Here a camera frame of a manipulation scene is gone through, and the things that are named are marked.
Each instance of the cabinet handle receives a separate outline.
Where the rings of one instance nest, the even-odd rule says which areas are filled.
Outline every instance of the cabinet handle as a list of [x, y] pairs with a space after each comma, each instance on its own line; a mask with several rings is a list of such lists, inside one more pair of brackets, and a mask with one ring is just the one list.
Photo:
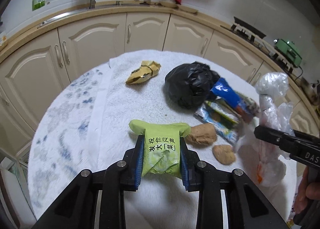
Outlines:
[[130, 42], [130, 37], [131, 37], [131, 25], [129, 24], [128, 25], [128, 39], [127, 39], [127, 44], [129, 44], [129, 42]]
[[247, 79], [247, 83], [249, 83], [249, 82], [250, 82], [250, 80], [252, 79], [252, 77], [253, 77], [253, 75], [254, 75], [255, 71], [256, 71], [256, 69], [255, 69], [255, 68], [254, 68], [254, 69], [252, 69], [251, 75], [250, 75], [250, 76], [248, 77], [248, 79]]
[[6, 99], [4, 99], [3, 97], [1, 97], [1, 100], [5, 103], [5, 105], [9, 106], [9, 102], [8, 102]]
[[69, 54], [68, 54], [68, 50], [67, 50], [67, 43], [65, 41], [63, 41], [62, 46], [63, 46], [64, 57], [66, 59], [66, 63], [68, 65], [70, 65]]
[[257, 75], [257, 78], [256, 80], [254, 81], [254, 83], [252, 84], [252, 86], [255, 86], [256, 83], [258, 82], [259, 78], [261, 77], [261, 73], [259, 72], [258, 75]]
[[58, 65], [59, 65], [59, 67], [63, 68], [63, 65], [61, 63], [60, 53], [59, 53], [59, 46], [57, 44], [55, 44], [54, 48], [55, 48], [56, 54], [57, 54]]
[[201, 49], [200, 55], [202, 55], [202, 54], [203, 54], [203, 51], [204, 51], [205, 46], [207, 45], [207, 42], [208, 42], [208, 39], [206, 38], [206, 39], [205, 39], [205, 41], [204, 41], [204, 44], [203, 44], [203, 46], [202, 46], [202, 49]]

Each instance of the black plastic bag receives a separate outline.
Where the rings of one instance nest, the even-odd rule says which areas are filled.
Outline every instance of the black plastic bag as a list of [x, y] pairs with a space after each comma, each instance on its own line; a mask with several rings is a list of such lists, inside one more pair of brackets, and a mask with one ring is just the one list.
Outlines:
[[219, 74], [206, 64], [182, 64], [166, 75], [164, 89], [172, 101], [190, 109], [216, 98], [210, 89], [219, 78]]

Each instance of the gold foil wrapper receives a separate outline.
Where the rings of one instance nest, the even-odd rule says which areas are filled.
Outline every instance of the gold foil wrapper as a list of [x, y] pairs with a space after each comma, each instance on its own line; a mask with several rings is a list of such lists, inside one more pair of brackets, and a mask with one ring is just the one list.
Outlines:
[[155, 61], [144, 60], [141, 62], [141, 66], [138, 69], [132, 71], [125, 83], [131, 85], [145, 82], [151, 77], [156, 76], [159, 73], [160, 67], [161, 65]]

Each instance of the green appliance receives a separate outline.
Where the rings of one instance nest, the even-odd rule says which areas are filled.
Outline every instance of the green appliance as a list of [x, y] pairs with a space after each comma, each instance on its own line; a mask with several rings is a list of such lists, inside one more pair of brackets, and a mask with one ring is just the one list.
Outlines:
[[294, 67], [299, 67], [302, 61], [300, 52], [292, 41], [279, 39], [275, 40], [275, 48], [279, 51]]

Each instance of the cabinet door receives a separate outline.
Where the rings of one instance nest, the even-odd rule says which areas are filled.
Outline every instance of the cabinet door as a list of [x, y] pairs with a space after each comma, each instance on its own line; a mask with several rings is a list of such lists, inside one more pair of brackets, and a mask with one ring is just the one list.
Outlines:
[[166, 13], [128, 13], [124, 51], [162, 51], [169, 18]]
[[251, 79], [250, 84], [255, 86], [258, 80], [267, 73], [275, 72], [275, 70], [270, 67], [266, 62], [263, 62], [262, 65], [259, 67], [257, 73]]
[[36, 130], [52, 101], [70, 84], [58, 31], [35, 38], [4, 60], [0, 84], [18, 113]]
[[34, 131], [17, 113], [0, 86], [0, 151], [17, 158], [29, 151]]
[[212, 33], [209, 27], [171, 15], [163, 50], [203, 57]]
[[292, 129], [319, 137], [319, 128], [303, 102], [293, 109], [290, 124]]
[[126, 14], [93, 17], [59, 27], [70, 81], [124, 53]]
[[204, 58], [228, 69], [247, 82], [251, 81], [263, 62], [249, 49], [218, 31], [213, 33]]

